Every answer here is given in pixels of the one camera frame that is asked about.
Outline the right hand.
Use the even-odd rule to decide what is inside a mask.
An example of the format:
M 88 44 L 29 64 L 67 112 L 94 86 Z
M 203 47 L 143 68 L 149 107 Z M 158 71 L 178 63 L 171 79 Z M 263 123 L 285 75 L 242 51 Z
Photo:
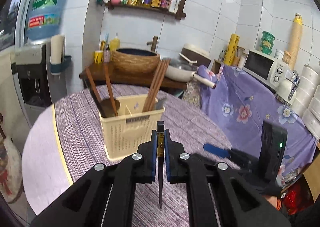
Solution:
M 275 196 L 268 196 L 268 195 L 263 195 L 263 197 L 273 206 L 275 207 L 278 211 L 281 210 L 281 200 Z

